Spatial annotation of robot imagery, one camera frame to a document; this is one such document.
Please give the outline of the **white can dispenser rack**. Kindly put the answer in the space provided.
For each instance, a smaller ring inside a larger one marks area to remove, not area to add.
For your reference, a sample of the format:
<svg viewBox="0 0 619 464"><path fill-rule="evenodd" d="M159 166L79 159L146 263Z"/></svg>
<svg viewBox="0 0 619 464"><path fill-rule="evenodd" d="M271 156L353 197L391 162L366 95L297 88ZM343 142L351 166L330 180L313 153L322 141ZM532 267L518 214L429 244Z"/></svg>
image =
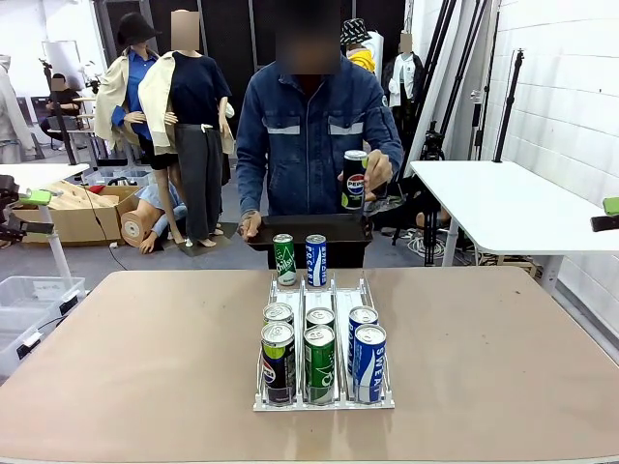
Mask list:
<svg viewBox="0 0 619 464"><path fill-rule="evenodd" d="M320 410L370 410L393 409L396 407L389 368L384 368L383 384L379 400L375 403L362 403L355 397L353 380L347 372L348 358L348 317L353 307L374 306L368 281L363 274L355 281L348 279L344 286L338 284L338 274L329 272L328 283L323 287L311 287L303 276L297 278L293 286L282 286L273 276L270 282L269 304L280 303L291 306L295 329L296 392L288 395L288 401L278 405L269 397L266 386L265 367L261 357L256 364L256 393L253 410L255 412L301 412ZM327 307L335 315L335 379L331 386L331 398L324 403L310 400L309 389L305 386L305 349L303 334L307 328L307 312L315 307Z"/></svg>

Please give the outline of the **green Chilsung cider can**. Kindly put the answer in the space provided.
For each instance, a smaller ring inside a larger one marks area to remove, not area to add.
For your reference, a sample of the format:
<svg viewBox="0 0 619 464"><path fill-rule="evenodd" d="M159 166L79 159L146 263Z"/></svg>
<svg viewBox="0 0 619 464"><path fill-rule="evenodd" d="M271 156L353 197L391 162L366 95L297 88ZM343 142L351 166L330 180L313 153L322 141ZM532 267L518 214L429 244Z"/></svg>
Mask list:
<svg viewBox="0 0 619 464"><path fill-rule="evenodd" d="M293 237L289 234L278 234L273 239L278 282L284 286L296 282L296 261Z"/></svg>
<svg viewBox="0 0 619 464"><path fill-rule="evenodd" d="M306 328L325 325L331 329L335 326L335 313L329 307L314 307L307 311Z"/></svg>
<svg viewBox="0 0 619 464"><path fill-rule="evenodd" d="M308 402L316 405L333 400L335 379L335 334L326 325L304 332L305 384Z"/></svg>

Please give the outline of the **grey hooded garment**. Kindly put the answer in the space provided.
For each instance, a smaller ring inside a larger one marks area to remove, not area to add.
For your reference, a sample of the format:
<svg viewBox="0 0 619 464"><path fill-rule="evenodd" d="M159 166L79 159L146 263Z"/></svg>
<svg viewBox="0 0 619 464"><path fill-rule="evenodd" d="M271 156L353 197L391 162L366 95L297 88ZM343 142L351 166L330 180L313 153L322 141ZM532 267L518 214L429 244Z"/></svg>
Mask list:
<svg viewBox="0 0 619 464"><path fill-rule="evenodd" d="M35 144L17 102L10 80L11 56L0 53L0 164L21 162L21 151Z"/></svg>

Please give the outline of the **white reflector board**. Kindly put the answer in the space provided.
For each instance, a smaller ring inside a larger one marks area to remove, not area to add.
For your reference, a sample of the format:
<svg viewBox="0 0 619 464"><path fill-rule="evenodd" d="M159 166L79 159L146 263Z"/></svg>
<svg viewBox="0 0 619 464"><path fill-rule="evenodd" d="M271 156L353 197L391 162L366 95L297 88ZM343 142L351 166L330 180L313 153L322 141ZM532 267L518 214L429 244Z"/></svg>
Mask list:
<svg viewBox="0 0 619 464"><path fill-rule="evenodd" d="M76 90L85 89L83 67L76 41L43 41L44 58L53 73L65 76L67 85Z"/></svg>

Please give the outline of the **seated person black shirt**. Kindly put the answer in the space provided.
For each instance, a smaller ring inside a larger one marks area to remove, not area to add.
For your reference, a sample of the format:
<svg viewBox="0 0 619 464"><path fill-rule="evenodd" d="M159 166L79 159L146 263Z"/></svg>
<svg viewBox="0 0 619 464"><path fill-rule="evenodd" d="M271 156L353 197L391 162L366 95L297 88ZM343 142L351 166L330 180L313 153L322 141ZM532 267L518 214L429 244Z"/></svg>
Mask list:
<svg viewBox="0 0 619 464"><path fill-rule="evenodd" d="M77 117L80 113L80 107L81 107L81 103L79 101L75 101L76 98L79 98L78 92L70 88L67 85L66 77L62 75L61 73L55 73L52 76L52 81L53 82L58 81L58 89L56 90L56 98L59 103L62 115L68 116L68 117ZM52 126L50 122L56 120L52 97L49 97L45 107L48 111L48 115L45 119L41 121L40 128L44 132L45 135L59 142L62 142L63 136L61 132L51 131Z"/></svg>

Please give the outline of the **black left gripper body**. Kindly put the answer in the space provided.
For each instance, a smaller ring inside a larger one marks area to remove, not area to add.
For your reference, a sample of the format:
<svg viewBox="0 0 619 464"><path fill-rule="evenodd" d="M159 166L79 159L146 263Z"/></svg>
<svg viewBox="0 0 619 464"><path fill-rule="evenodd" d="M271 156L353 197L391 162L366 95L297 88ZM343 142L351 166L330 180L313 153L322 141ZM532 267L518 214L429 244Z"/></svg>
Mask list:
<svg viewBox="0 0 619 464"><path fill-rule="evenodd" d="M12 206L19 200L19 185L13 176L0 174L0 241L20 241L20 219Z"/></svg>

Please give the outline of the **person's tattooed right hand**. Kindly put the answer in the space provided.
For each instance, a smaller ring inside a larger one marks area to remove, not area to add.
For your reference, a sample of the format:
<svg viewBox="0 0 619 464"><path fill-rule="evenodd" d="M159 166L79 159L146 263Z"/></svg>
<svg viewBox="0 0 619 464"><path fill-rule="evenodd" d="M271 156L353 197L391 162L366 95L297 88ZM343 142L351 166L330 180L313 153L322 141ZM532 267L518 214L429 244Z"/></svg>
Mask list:
<svg viewBox="0 0 619 464"><path fill-rule="evenodd" d="M242 214L239 225L238 234L245 242L254 238L262 223L262 216L256 210L247 211Z"/></svg>

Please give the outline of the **brown cardboard box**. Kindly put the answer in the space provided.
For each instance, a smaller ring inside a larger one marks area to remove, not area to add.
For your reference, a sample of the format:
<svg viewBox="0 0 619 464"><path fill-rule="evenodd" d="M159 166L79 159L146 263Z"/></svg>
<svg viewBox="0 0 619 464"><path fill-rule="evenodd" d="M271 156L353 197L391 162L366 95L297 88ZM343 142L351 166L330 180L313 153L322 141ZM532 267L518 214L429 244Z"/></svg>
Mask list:
<svg viewBox="0 0 619 464"><path fill-rule="evenodd" d="M137 206L135 186L78 186L59 181L46 187L55 193L48 205L63 245L118 243L121 215Z"/></svg>

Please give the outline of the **black Pepsi can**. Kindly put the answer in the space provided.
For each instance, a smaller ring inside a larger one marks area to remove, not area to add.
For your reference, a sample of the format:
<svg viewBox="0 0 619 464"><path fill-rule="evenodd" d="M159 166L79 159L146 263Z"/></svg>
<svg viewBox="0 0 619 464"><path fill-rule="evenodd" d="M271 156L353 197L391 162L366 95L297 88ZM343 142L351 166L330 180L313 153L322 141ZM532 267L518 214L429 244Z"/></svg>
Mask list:
<svg viewBox="0 0 619 464"><path fill-rule="evenodd" d="M290 404L296 396L296 354L294 328L285 322L264 326L262 367L268 400L274 405Z"/></svg>
<svg viewBox="0 0 619 464"><path fill-rule="evenodd" d="M294 326L294 312L290 304L286 303L270 303L263 309L264 325L271 323L286 323L291 327Z"/></svg>
<svg viewBox="0 0 619 464"><path fill-rule="evenodd" d="M356 211L363 208L365 201L365 176L368 154L364 151L349 150L344 153L342 171L341 206L345 210Z"/></svg>

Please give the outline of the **mannequin white jacket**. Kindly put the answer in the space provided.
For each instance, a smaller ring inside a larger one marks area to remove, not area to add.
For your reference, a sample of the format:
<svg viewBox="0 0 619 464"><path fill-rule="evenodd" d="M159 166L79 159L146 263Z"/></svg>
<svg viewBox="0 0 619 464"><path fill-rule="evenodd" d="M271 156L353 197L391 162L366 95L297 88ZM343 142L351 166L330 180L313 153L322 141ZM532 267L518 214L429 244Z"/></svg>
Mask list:
<svg viewBox="0 0 619 464"><path fill-rule="evenodd" d="M390 108L415 102L422 90L424 65L413 50L413 36L400 33L398 55L383 71L383 90Z"/></svg>

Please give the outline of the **black light stand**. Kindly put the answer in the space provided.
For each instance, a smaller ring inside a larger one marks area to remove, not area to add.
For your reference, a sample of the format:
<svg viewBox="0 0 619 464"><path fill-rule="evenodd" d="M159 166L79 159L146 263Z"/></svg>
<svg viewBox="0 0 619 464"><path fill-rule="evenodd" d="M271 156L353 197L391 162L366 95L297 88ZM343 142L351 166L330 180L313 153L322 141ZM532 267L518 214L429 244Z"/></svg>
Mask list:
<svg viewBox="0 0 619 464"><path fill-rule="evenodd" d="M508 127L511 119L512 109L514 106L515 98L516 98L516 87L518 83L518 78L521 70L522 63L524 61L524 50L520 48L517 51L516 58L514 60L514 68L512 72L512 78L510 81L508 95L505 100L505 107L501 119L501 126L498 132L498 139L496 142L494 155L492 161L495 163L502 162L502 155L505 147L505 142L507 138Z"/></svg>

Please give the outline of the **blue Pocari Sweat can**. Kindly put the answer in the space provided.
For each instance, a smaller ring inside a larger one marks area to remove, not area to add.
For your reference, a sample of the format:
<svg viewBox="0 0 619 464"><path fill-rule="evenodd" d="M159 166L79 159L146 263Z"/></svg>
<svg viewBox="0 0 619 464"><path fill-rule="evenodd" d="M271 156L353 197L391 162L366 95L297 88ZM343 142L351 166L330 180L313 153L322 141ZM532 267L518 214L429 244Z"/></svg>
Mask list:
<svg viewBox="0 0 619 464"><path fill-rule="evenodd" d="M378 325L363 324L356 329L352 380L358 402L372 404L380 401L386 338L385 330Z"/></svg>
<svg viewBox="0 0 619 464"><path fill-rule="evenodd" d="M365 324L378 324L377 311L368 305L358 305L349 311L348 315L348 338L353 343L356 329Z"/></svg>
<svg viewBox="0 0 619 464"><path fill-rule="evenodd" d="M306 237L307 278L310 286L321 287L327 283L327 241L319 234Z"/></svg>

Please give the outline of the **mannequin black hat blue shirt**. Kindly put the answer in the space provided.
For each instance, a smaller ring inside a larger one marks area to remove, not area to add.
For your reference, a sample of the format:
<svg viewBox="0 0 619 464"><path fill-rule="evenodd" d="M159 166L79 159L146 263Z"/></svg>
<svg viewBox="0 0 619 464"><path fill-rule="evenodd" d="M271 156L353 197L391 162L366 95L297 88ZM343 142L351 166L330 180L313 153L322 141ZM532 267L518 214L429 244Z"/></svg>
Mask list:
<svg viewBox="0 0 619 464"><path fill-rule="evenodd" d="M114 148L122 141L139 147L154 170L165 170L163 156L156 156L138 88L146 73L158 61L147 41L158 32L139 13L125 14L118 26L120 56L108 67L96 98L95 135Z"/></svg>

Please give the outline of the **dark brown serving tray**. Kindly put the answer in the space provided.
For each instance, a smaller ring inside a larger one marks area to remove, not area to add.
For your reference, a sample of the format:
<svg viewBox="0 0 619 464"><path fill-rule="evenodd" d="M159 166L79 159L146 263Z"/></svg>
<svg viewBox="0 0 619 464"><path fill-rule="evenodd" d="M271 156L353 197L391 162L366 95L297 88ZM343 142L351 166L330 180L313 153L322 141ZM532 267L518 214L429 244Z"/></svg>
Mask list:
<svg viewBox="0 0 619 464"><path fill-rule="evenodd" d="M269 250L279 234L290 235L295 245L303 245L310 235L321 235L329 244L372 241L368 220L359 215L267 216L262 219L257 235L249 238L248 245L256 251Z"/></svg>

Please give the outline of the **clear plastic storage bin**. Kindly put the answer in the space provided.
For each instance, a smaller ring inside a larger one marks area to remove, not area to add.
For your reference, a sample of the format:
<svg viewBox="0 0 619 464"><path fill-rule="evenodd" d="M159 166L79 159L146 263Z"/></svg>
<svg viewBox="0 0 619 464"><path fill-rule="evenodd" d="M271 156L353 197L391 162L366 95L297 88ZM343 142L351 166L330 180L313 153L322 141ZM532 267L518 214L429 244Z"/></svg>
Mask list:
<svg viewBox="0 0 619 464"><path fill-rule="evenodd" d="M47 322L69 314L85 298L83 277L11 276L0 282L0 316Z"/></svg>
<svg viewBox="0 0 619 464"><path fill-rule="evenodd" d="M0 378L10 377L44 340L45 309L0 307Z"/></svg>

